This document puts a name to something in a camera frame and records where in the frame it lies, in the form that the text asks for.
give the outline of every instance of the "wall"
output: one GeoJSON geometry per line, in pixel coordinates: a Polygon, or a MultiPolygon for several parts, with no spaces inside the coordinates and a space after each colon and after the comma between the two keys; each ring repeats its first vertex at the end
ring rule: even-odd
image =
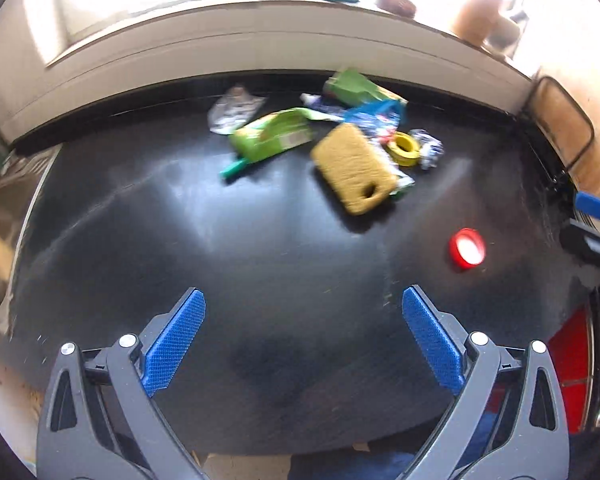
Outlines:
{"type": "MultiPolygon", "coordinates": [[[[532,49],[542,73],[555,77],[591,119],[595,142],[571,177],[579,189],[600,196],[600,2],[552,0],[545,7],[544,20],[529,23],[520,49],[532,49]]],[[[586,124],[554,92],[542,92],[535,110],[562,160],[570,162],[588,138],[586,124]]]]}
{"type": "Polygon", "coordinates": [[[240,70],[353,66],[507,112],[517,111],[528,92],[528,78],[506,64],[390,14],[309,0],[228,1],[126,28],[47,68],[24,0],[7,0],[0,10],[1,133],[10,142],[112,94],[240,70]]]}

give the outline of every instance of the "stainless steel sink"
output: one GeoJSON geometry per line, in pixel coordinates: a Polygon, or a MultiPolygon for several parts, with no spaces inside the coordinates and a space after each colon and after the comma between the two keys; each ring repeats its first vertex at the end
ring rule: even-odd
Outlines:
{"type": "Polygon", "coordinates": [[[13,269],[18,259],[27,219],[60,147],[29,158],[7,159],[0,173],[0,238],[14,251],[11,275],[0,279],[0,332],[9,326],[9,300],[13,269]]]}

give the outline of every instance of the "plastic bag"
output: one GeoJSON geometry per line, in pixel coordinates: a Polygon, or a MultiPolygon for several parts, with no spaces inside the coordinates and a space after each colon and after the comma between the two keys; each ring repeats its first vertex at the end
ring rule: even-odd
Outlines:
{"type": "Polygon", "coordinates": [[[409,130],[409,135],[416,139],[420,145],[420,167],[423,170],[435,168],[438,159],[445,154],[442,142],[431,137],[427,130],[409,130]]]}
{"type": "Polygon", "coordinates": [[[233,133],[253,117],[265,100],[252,96],[244,86],[232,87],[209,110],[206,117],[209,129],[220,135],[233,133]]]}

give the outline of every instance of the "yellow tape roll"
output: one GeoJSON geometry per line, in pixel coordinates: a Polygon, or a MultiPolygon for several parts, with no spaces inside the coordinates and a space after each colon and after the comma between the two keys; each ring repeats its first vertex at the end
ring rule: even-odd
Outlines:
{"type": "Polygon", "coordinates": [[[401,132],[396,132],[394,140],[390,140],[385,148],[400,166],[414,166],[420,158],[418,141],[401,132]]]}

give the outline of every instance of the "teal handle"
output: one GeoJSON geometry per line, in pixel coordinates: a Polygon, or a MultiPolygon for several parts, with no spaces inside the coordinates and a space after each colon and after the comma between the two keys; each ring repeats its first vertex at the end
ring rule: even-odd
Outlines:
{"type": "Polygon", "coordinates": [[[249,159],[239,158],[233,164],[228,165],[220,172],[220,176],[225,180],[231,180],[237,176],[244,168],[249,165],[249,159]]]}

